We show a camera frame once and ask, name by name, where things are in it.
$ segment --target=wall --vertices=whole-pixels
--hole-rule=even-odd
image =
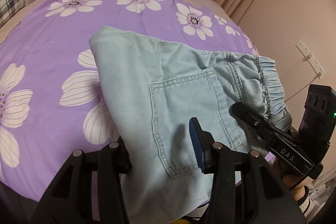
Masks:
[[[295,44],[303,34],[307,35],[305,43],[326,71],[313,83],[330,85],[336,90],[336,0],[253,0],[238,25],[261,55],[276,61],[285,100],[290,98],[286,104],[293,126],[298,128],[308,86],[293,95],[312,82],[316,74],[307,61],[302,63],[303,55]],[[336,133],[331,144],[323,161],[324,172],[336,165]]]

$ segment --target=purple floral bedsheet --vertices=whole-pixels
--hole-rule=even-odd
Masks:
[[[39,200],[72,151],[119,136],[89,38],[100,27],[257,54],[241,29],[182,0],[46,0],[0,45],[0,180]]]

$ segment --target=blue gripper pad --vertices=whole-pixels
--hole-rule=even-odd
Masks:
[[[197,165],[204,173],[205,172],[204,151],[202,149],[201,142],[198,137],[197,130],[196,130],[196,127],[195,127],[195,124],[192,118],[189,120],[189,134],[190,134],[191,142],[193,143]]]

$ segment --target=electrical outlet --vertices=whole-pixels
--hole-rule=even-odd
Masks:
[[[296,43],[296,47],[299,49],[300,52],[302,52],[304,57],[307,57],[310,54],[310,50],[306,46],[306,44],[303,42],[303,38],[301,37],[300,40]]]
[[[321,73],[321,76],[324,74],[324,69],[322,68],[321,64],[319,63],[319,61],[317,61],[316,57],[314,55],[312,55],[309,59],[308,59],[309,64],[312,66],[312,68],[314,69],[314,71],[316,72],[316,74],[318,75],[319,73]]]

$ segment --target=light blue jeans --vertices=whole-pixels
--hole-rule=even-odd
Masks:
[[[210,198],[212,175],[197,167],[188,123],[232,150],[262,143],[229,115],[243,102],[285,129],[291,117],[274,61],[206,52],[131,31],[103,27],[90,39],[109,111],[133,169],[122,180],[131,223],[170,223]]]

